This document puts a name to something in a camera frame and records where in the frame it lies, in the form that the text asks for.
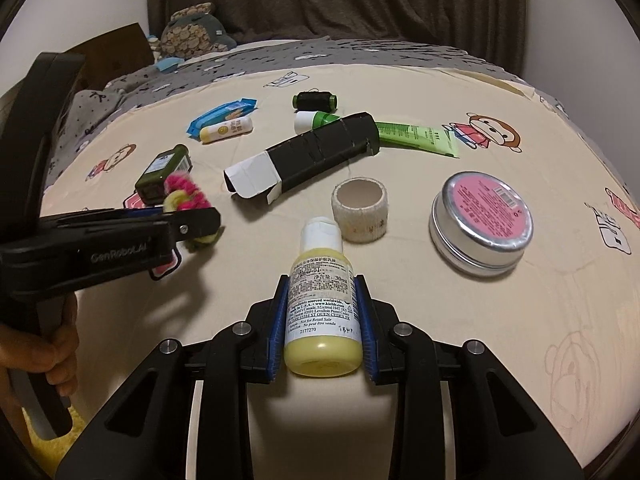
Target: yellow lotion bottle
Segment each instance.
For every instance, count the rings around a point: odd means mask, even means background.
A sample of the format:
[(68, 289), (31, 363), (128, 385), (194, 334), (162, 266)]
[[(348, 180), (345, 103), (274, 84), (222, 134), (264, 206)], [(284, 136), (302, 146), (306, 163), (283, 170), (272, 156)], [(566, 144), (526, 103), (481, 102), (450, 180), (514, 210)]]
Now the yellow lotion bottle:
[(337, 377), (362, 362), (353, 269), (342, 254), (340, 228), (329, 218), (313, 218), (302, 229), (284, 344), (284, 362), (299, 375)]

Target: stuffed toy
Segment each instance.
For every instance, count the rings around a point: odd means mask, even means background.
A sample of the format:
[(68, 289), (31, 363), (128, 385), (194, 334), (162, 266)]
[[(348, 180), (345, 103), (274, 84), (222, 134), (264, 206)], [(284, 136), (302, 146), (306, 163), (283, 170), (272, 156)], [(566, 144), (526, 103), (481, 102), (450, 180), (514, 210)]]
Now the stuffed toy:
[(234, 48), (237, 43), (211, 12), (211, 3), (174, 12), (160, 39), (162, 57), (190, 59)]

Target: pink pipe cleaner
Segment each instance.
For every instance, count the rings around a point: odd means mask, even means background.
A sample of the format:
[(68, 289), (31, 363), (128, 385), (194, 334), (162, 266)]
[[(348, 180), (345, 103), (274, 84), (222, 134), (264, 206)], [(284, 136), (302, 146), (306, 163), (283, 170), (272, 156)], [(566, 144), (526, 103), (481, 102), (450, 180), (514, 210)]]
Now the pink pipe cleaner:
[(189, 195), (189, 199), (185, 200), (178, 206), (178, 211), (211, 207), (211, 203), (207, 200), (207, 197), (205, 197), (200, 188), (193, 183), (189, 173), (185, 171), (174, 171), (164, 181), (165, 193), (169, 194), (179, 189)]

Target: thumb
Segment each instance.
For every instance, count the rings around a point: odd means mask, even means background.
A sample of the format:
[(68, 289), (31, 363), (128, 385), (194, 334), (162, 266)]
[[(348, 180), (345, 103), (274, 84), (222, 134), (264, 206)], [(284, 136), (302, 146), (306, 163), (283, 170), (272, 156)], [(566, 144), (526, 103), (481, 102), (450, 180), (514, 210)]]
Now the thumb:
[(36, 335), (0, 323), (0, 366), (41, 373), (55, 365), (55, 346)]

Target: dark green bottle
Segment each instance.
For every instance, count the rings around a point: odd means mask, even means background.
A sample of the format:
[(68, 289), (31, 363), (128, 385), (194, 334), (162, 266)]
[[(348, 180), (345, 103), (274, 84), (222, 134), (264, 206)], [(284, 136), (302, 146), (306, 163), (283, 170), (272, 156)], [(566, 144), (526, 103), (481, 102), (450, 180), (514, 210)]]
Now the dark green bottle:
[(136, 182), (136, 191), (145, 205), (160, 205), (164, 201), (164, 180), (174, 171), (191, 171), (189, 150), (176, 144), (172, 150), (156, 155), (154, 161)]

